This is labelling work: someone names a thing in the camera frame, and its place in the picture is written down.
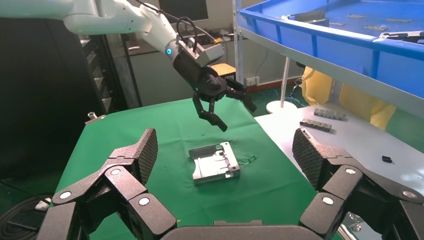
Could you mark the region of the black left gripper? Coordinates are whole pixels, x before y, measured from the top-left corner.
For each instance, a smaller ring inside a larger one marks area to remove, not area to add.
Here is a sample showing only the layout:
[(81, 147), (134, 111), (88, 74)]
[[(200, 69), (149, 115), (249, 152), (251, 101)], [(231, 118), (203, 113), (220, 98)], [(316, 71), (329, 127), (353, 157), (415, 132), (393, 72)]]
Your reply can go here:
[[(222, 132), (226, 132), (228, 126), (214, 113), (216, 101), (226, 96), (241, 101), (252, 113), (257, 110), (243, 84), (233, 78), (223, 79), (209, 65), (200, 66), (186, 52), (176, 55), (173, 68), (192, 88), (192, 101), (198, 117), (208, 121), (212, 126), (218, 126)], [(209, 103), (208, 110), (203, 108), (201, 101)]]

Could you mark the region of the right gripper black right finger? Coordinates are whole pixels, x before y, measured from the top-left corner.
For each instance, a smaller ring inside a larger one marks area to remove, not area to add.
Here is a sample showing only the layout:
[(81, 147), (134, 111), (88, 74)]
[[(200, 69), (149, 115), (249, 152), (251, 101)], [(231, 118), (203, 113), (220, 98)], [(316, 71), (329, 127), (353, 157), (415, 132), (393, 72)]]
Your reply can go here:
[(345, 149), (295, 131), (293, 157), (317, 191), (299, 223), (329, 240), (348, 213), (361, 217), (384, 240), (424, 237), (424, 197), (418, 191), (366, 169)]

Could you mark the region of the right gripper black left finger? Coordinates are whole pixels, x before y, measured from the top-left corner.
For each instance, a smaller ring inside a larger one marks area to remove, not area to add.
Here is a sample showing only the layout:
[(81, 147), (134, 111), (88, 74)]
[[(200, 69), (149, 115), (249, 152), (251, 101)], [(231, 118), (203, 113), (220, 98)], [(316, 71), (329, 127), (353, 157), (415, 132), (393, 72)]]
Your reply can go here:
[(157, 155), (153, 128), (135, 144), (116, 148), (99, 170), (52, 197), (37, 238), (87, 240), (105, 218), (117, 214), (136, 239), (161, 239), (177, 221), (146, 188)]

